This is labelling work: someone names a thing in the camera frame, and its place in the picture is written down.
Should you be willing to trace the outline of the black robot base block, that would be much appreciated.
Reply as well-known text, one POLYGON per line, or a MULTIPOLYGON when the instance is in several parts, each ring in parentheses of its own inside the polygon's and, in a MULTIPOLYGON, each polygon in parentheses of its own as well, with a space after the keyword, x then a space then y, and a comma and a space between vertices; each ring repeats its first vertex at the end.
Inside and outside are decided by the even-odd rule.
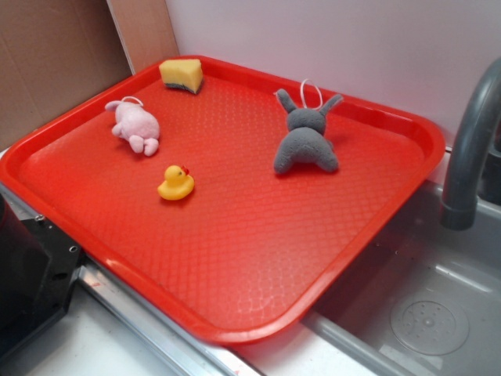
POLYGON ((1 199, 1 361, 67 314, 81 246, 49 219, 1 199))

